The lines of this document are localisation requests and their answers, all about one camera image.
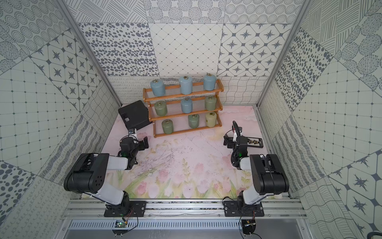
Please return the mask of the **blue canister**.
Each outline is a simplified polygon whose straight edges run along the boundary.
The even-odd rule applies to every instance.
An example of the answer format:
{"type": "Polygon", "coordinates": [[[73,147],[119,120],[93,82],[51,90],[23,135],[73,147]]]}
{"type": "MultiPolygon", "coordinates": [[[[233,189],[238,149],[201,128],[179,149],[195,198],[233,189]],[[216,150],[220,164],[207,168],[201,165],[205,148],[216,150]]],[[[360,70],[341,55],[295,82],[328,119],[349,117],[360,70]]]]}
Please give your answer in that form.
{"type": "Polygon", "coordinates": [[[205,76],[204,76],[204,90],[205,91],[213,91],[215,89],[215,85],[216,85],[216,76],[211,74],[211,73],[207,73],[205,76]]]}
{"type": "Polygon", "coordinates": [[[166,89],[165,89],[163,80],[154,79],[153,81],[150,82],[150,86],[151,86],[153,94],[156,97],[162,97],[165,95],[166,89]]]}
{"type": "Polygon", "coordinates": [[[180,89],[183,95],[189,95],[193,92],[193,79],[189,76],[179,78],[180,89]]]}
{"type": "Polygon", "coordinates": [[[190,98],[181,100],[181,109],[184,114],[189,114],[193,111],[193,101],[190,98]]]}

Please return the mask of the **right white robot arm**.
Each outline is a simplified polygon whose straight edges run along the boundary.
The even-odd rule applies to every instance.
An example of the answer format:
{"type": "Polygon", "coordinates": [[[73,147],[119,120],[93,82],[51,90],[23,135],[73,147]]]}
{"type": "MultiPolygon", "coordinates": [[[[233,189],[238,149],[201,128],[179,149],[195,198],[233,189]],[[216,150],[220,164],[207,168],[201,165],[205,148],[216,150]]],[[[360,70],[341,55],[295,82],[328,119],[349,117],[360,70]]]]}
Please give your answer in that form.
{"type": "Polygon", "coordinates": [[[289,190],[289,182],[275,154],[249,154],[248,148],[263,148],[263,140],[243,135],[223,137],[224,145],[233,149],[231,164],[238,170],[249,171],[253,186],[241,191],[237,197],[238,208],[258,206],[269,196],[285,193],[289,190]]]}

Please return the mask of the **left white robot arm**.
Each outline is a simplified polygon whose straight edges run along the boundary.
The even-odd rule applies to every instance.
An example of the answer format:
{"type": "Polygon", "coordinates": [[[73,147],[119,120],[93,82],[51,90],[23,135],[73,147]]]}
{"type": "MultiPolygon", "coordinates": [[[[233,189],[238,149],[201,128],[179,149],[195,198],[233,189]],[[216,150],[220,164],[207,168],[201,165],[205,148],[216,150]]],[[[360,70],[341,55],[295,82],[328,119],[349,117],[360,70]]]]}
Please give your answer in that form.
{"type": "Polygon", "coordinates": [[[129,210],[128,194],[107,183],[106,173],[131,170],[137,164],[138,152],[148,148],[148,137],[139,141],[135,135],[128,135],[120,140],[121,151],[117,156],[108,153],[82,153],[67,174],[63,183],[64,189],[90,195],[113,209],[129,210]]]}

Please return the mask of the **wooden three-tier shelf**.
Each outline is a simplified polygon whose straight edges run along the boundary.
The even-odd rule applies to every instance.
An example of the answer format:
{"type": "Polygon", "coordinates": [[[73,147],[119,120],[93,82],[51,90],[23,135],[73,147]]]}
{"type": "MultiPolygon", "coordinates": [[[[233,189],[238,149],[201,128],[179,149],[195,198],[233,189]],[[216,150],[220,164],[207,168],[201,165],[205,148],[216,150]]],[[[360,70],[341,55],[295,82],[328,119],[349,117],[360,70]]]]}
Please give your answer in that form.
{"type": "Polygon", "coordinates": [[[153,123],[155,138],[214,127],[221,127],[219,112],[223,110],[219,94],[223,83],[216,80],[212,91],[203,82],[193,83],[192,92],[182,94],[180,85],[166,86],[164,96],[155,96],[152,89],[143,89],[148,106],[149,121],[153,123]]]}

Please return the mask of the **black terminal board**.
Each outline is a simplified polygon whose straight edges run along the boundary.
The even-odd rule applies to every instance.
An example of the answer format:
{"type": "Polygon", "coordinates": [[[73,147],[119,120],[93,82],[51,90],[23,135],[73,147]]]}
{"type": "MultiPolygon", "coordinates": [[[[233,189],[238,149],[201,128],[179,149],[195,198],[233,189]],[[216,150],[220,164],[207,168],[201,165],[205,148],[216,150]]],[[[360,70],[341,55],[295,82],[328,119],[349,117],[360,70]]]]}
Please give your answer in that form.
{"type": "Polygon", "coordinates": [[[254,148],[263,148],[263,140],[257,137],[247,137],[247,146],[254,148]]]}

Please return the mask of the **green canister bottom left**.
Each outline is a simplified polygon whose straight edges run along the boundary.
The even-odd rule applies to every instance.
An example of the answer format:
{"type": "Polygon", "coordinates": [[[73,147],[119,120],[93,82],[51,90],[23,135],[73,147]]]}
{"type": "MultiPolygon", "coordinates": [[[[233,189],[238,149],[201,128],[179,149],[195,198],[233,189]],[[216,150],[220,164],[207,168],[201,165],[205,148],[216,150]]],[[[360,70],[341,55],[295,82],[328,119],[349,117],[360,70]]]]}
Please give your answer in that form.
{"type": "Polygon", "coordinates": [[[166,119],[162,121],[162,129],[164,134],[172,134],[174,132],[174,125],[171,119],[166,119]]]}

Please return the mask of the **green canister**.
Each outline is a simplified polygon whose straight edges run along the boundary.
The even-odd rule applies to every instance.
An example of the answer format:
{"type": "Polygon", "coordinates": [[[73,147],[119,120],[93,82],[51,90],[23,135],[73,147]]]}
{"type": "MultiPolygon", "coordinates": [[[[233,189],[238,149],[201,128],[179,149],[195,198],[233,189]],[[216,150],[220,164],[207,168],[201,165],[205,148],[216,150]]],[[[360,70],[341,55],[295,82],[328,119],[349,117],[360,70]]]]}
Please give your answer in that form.
{"type": "Polygon", "coordinates": [[[207,111],[214,111],[216,109],[217,98],[215,96],[207,96],[205,98],[205,109],[207,111]]]}
{"type": "Polygon", "coordinates": [[[155,112],[158,116],[163,117],[168,113],[167,104],[165,101],[157,101],[154,105],[155,112]]]}
{"type": "Polygon", "coordinates": [[[166,119],[162,121],[162,129],[164,134],[172,134],[174,132],[174,125],[171,119],[166,119]]]}
{"type": "Polygon", "coordinates": [[[200,124],[199,114],[188,115],[188,122],[190,128],[198,128],[200,124]]]}

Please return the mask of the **black plastic case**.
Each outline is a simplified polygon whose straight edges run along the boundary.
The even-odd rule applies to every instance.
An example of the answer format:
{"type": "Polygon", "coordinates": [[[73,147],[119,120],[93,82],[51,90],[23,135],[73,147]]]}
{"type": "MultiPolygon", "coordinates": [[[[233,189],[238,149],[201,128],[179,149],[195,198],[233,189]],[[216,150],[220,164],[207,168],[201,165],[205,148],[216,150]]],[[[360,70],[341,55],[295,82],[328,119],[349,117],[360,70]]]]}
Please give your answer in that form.
{"type": "Polygon", "coordinates": [[[152,124],[149,110],[141,100],[118,109],[118,113],[127,129],[139,130],[152,124]]]}

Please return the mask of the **green canister middle left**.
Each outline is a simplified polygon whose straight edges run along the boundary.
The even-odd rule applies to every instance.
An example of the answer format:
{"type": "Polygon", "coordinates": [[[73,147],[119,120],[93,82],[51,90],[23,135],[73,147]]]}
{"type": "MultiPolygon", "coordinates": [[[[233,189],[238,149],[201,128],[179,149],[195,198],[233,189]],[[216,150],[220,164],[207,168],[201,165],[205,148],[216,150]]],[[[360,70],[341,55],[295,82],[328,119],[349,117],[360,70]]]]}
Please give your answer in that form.
{"type": "Polygon", "coordinates": [[[157,101],[154,105],[155,112],[158,116],[163,117],[168,113],[167,104],[165,101],[157,101]]]}

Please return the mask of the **pale yellow canister bottom right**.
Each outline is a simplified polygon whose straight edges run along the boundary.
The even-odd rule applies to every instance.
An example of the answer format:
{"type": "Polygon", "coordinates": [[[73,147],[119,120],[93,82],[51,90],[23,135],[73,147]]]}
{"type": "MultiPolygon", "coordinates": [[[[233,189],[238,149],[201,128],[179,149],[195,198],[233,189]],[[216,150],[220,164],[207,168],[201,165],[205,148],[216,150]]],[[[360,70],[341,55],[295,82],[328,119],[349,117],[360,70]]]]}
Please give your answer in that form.
{"type": "Polygon", "coordinates": [[[217,121],[217,114],[215,112],[210,112],[206,114],[206,126],[215,127],[217,121]]]}

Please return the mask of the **floral pink table mat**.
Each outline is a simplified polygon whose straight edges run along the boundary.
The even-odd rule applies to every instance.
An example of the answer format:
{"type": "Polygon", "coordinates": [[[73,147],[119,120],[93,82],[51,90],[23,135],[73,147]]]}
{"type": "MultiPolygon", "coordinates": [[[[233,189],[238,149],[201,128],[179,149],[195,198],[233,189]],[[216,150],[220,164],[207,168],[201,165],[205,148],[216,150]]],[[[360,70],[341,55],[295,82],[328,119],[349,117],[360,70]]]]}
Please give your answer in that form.
{"type": "Polygon", "coordinates": [[[153,125],[140,129],[138,139],[148,138],[149,148],[131,170],[107,172],[107,182],[131,198],[235,198],[252,186],[252,175],[232,166],[223,137],[233,121],[245,136],[262,134],[251,106],[225,106],[219,115],[222,126],[206,130],[155,138],[153,125]]]}

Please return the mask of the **green canister bottom centre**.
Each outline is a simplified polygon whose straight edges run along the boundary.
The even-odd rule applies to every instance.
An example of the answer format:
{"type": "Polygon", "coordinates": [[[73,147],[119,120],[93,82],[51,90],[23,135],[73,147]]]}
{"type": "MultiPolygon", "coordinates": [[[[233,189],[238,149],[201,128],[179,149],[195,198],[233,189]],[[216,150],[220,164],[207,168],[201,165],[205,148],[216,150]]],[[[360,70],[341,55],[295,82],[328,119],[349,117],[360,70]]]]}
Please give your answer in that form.
{"type": "Polygon", "coordinates": [[[198,128],[200,124],[199,114],[188,115],[188,122],[190,128],[198,128]]]}

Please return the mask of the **green canister middle right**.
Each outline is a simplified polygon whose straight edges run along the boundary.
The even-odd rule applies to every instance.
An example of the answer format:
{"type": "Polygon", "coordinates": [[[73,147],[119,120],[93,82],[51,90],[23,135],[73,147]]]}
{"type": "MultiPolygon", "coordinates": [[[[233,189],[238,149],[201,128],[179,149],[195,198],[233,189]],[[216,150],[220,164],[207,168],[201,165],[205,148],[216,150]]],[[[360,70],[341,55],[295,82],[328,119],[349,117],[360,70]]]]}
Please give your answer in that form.
{"type": "Polygon", "coordinates": [[[217,98],[215,96],[207,96],[205,98],[205,109],[207,111],[214,111],[216,109],[217,98]]]}

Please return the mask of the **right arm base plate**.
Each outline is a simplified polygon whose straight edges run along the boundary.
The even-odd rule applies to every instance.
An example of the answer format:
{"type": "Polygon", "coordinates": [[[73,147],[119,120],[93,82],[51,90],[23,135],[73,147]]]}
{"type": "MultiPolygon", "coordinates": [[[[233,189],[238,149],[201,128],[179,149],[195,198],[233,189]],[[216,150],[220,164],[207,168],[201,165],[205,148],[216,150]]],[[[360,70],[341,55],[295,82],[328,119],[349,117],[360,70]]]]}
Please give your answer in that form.
{"type": "Polygon", "coordinates": [[[265,215],[262,204],[240,205],[237,201],[224,200],[222,202],[226,217],[263,217],[265,215]]]}

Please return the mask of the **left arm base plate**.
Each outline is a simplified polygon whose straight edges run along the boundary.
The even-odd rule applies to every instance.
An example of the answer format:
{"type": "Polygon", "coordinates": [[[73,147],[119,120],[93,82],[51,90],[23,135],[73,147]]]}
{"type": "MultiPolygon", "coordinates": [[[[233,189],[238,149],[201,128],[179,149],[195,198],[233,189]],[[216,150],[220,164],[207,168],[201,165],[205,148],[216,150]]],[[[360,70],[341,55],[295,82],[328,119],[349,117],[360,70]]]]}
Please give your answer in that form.
{"type": "Polygon", "coordinates": [[[143,217],[146,210],[147,201],[130,201],[128,206],[106,204],[104,217],[143,217]]]}

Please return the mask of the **aluminium mounting rail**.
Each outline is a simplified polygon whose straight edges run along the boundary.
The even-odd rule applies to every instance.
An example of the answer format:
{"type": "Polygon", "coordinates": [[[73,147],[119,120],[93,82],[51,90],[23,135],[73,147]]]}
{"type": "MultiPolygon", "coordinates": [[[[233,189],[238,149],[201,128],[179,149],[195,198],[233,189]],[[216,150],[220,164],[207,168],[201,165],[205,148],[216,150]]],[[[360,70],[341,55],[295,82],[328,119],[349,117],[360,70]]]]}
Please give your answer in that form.
{"type": "MultiPolygon", "coordinates": [[[[237,202],[229,199],[134,199],[131,202],[139,219],[307,219],[298,199],[265,199],[257,210],[239,213],[237,202]]],[[[93,199],[71,200],[63,219],[104,219],[106,204],[93,199]]]]}

